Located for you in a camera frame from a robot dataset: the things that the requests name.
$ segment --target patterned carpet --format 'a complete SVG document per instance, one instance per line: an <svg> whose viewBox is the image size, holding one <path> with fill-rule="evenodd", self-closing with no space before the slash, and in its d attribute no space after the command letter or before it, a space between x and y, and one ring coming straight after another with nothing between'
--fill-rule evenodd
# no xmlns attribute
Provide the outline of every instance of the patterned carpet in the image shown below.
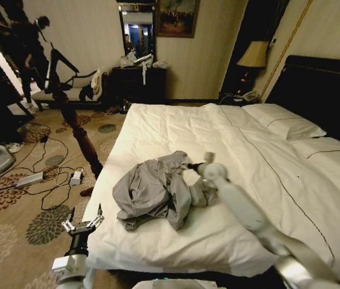
<svg viewBox="0 0 340 289"><path fill-rule="evenodd" d="M78 110L78 115L104 163L125 116L89 110ZM4 188L0 190L0 288L54 288L55 278L49 270L54 258L63 256L70 244L61 222L72 207L76 207L74 222L81 220L89 198L81 197L79 192L93 187L95 178L83 156L78 157L76 139L59 110L38 112L21 133L25 145L15 155L11 169L0 176L0 188ZM48 140L41 143L44 135L48 135ZM71 190L56 185L66 184L65 180L78 167L84 169L82 184ZM7 188L19 178L41 171L45 171L42 182L23 190Z"/></svg>

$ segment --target cream wallpaper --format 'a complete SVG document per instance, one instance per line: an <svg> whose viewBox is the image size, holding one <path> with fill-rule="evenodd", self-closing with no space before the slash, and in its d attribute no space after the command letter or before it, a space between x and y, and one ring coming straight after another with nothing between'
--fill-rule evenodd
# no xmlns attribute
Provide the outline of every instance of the cream wallpaper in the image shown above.
<svg viewBox="0 0 340 289"><path fill-rule="evenodd" d="M279 56L288 43L288 39L308 2L308 11L268 84L268 78L270 78ZM256 79L255 84L257 91L264 91L263 99L266 99L272 90L288 55L340 59L340 0L291 0L276 31L275 38L277 42L270 49L268 66L263 74Z"/></svg>
<svg viewBox="0 0 340 289"><path fill-rule="evenodd" d="M167 97L218 97L247 0L200 0L195 37L157 38L157 58L169 64ZM81 73L110 70L123 56L122 32L115 0L24 0L30 20L47 15L53 42ZM61 79L71 72L61 65Z"/></svg>

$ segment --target plastic bag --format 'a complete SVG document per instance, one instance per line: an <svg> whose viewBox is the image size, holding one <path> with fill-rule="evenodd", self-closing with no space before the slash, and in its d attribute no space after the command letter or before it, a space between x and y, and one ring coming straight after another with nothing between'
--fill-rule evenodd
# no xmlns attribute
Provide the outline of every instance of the plastic bag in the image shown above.
<svg viewBox="0 0 340 289"><path fill-rule="evenodd" d="M121 64L120 67L127 67L127 66L133 66L134 61L136 61L136 57L134 52L130 52L124 57L121 57Z"/></svg>
<svg viewBox="0 0 340 289"><path fill-rule="evenodd" d="M157 61L153 64L153 68L168 68L169 65L167 64L167 62L161 62L161 61Z"/></svg>

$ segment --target cable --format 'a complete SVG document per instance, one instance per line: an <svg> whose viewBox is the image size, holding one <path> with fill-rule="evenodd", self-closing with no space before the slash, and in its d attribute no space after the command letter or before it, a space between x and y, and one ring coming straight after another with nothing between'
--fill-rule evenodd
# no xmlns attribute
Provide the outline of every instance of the cable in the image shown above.
<svg viewBox="0 0 340 289"><path fill-rule="evenodd" d="M66 182L66 181L69 179L69 174L68 174L68 172L63 172L63 173L66 173L66 174L67 174L67 178L66 178L63 182L61 182L60 184L63 184L64 182ZM67 197L66 197L62 202L60 202L58 205L54 205L54 206L52 206L52 207L50 207L50 208L44 208L44 207L43 207L43 206L44 206L44 200L45 200L45 198L46 198L47 196L49 196L54 190L56 190L57 188L59 188L58 185L56 185L56 186L53 187L53 188L49 188L49 189L47 189L47 190L39 191L39 192L37 192L37 193L30 193L30 192L28 192L27 190L24 190L24 189L22 189L22 188L17 188L17 189L20 190L20 191L25 192L26 194L28 194L28 195L30 195L30 196L36 196L36 195L38 195L38 194L42 194L42 193L45 193L46 191L49 191L47 194L45 194L44 197L42 197L42 203L41 203L41 205L40 205L40 209L41 209L42 211L51 211L51 210L57 209L58 207L60 207L61 205L63 205L63 204L69 199L69 196L70 196L70 193L71 193L71 186L70 186L70 185L68 185L68 186L69 186L69 190L68 190L68 192L67 192Z"/></svg>
<svg viewBox="0 0 340 289"><path fill-rule="evenodd" d="M39 162L41 162L42 160L44 160L44 156L45 156L45 154L47 153L47 151L45 150L45 144L46 144L46 142L45 142L44 145L43 145L43 150L44 150L44 152L43 152L43 154L42 154L42 158L41 158L39 161L37 161L36 163L34 163L34 164L32 165L32 170L33 170L33 172L35 171L35 166L36 166L36 164L38 164Z"/></svg>
<svg viewBox="0 0 340 289"><path fill-rule="evenodd" d="M241 95L227 95L227 96L224 96L220 102L218 103L218 105L221 105L222 101L225 99L225 98L237 98L237 99L241 99L242 100L242 96Z"/></svg>
<svg viewBox="0 0 340 289"><path fill-rule="evenodd" d="M27 155L20 162L18 162L12 169L14 169L18 165L20 165L26 158L28 158L30 156L30 154L32 153L33 149L37 146L37 144L38 143L35 143L34 146L32 147L32 149L30 150L30 152L27 153Z"/></svg>
<svg viewBox="0 0 340 289"><path fill-rule="evenodd" d="M57 183L57 178L58 178L58 176L59 176L60 168L61 168L62 165L64 165L64 164L68 163L69 161L72 161L72 160L74 160L74 159L80 157L81 155L83 155L83 154L79 154L79 155L77 155L76 157L73 157L73 158L71 158L70 160L67 160L67 161L65 161L64 163L62 163L62 164L60 164L60 165L58 166L57 172L56 172L56 178L55 178L55 184L56 184L56 185L58 185L59 187L67 187L68 184L66 184L66 185L59 185L59 184Z"/></svg>

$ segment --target gray shirt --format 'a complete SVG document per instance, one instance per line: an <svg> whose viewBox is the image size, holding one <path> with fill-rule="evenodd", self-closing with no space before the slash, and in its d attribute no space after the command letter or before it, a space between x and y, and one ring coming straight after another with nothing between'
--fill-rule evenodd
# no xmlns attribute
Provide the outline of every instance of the gray shirt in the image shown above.
<svg viewBox="0 0 340 289"><path fill-rule="evenodd" d="M137 164L113 188L119 208L117 218L126 230L134 230L153 218L167 218L178 230L190 206L205 207L216 199L216 191L200 178L188 186L182 171L189 162L187 153L171 155Z"/></svg>

